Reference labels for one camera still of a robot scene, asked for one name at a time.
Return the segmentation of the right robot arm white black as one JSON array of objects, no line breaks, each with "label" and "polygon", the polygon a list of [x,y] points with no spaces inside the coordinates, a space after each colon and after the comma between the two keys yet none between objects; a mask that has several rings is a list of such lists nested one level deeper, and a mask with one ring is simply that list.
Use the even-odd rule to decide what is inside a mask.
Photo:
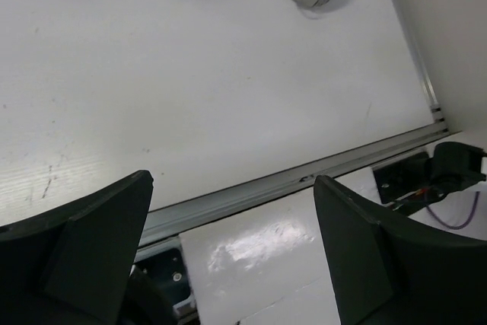
[{"label": "right robot arm white black", "polygon": [[429,185],[448,195],[486,182],[483,162],[486,151],[460,142],[442,142],[434,147],[428,159]]}]

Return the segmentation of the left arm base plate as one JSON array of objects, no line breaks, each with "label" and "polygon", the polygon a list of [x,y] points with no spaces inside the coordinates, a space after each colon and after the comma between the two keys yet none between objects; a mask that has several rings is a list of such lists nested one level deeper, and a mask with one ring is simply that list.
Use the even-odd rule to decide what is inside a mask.
[{"label": "left arm base plate", "polygon": [[134,264],[163,292],[178,324],[199,322],[196,300],[178,236],[138,248]]}]

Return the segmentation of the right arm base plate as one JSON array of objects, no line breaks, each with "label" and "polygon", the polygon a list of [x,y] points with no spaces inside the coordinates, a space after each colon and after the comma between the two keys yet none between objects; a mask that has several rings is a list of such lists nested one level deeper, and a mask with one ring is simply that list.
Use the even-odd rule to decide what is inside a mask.
[{"label": "right arm base plate", "polygon": [[426,151],[395,157],[373,168],[383,205],[390,204],[428,185],[430,157]]}]

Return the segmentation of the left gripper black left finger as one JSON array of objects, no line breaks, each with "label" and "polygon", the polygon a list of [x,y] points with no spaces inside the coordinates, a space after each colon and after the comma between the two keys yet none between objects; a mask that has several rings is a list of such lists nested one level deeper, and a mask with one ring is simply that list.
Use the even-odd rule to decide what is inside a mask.
[{"label": "left gripper black left finger", "polygon": [[153,178],[139,170],[91,195],[1,228],[3,324],[114,324]]}]

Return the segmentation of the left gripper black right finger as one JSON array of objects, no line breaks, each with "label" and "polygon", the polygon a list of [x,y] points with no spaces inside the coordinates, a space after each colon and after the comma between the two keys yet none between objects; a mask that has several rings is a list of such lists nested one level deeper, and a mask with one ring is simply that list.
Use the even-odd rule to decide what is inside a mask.
[{"label": "left gripper black right finger", "polygon": [[486,243],[442,231],[358,195],[314,183],[343,324],[484,324]]}]

